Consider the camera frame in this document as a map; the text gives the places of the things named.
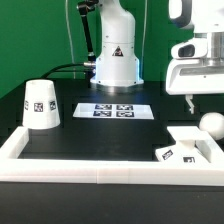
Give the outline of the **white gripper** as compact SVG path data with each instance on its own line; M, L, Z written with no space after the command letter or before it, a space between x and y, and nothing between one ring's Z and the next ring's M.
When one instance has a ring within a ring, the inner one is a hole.
M199 37L175 45L166 75L166 91L185 95L194 114L193 95L224 93L224 37Z

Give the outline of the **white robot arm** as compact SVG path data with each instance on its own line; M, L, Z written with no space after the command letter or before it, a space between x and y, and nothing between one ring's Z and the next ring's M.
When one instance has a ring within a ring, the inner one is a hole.
M172 47L166 92L183 95L224 93L224 0L169 0L169 18L194 37ZM102 50L93 88L129 92L143 85L134 53L135 19L119 0L99 0Z

